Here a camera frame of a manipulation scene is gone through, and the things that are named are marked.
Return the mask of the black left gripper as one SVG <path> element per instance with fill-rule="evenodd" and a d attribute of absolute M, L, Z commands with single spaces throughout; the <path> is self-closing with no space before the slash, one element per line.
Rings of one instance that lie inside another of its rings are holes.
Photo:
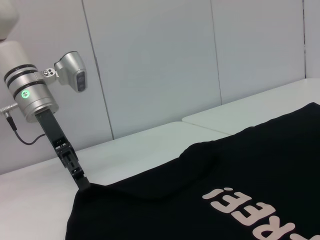
<path fill-rule="evenodd" d="M 79 164 L 76 152 L 64 134 L 51 110 L 44 110 L 35 115 L 45 135 L 50 141 L 63 166 L 68 169 L 79 191 L 85 191 L 91 187 L 91 183 L 85 176 Z"/>

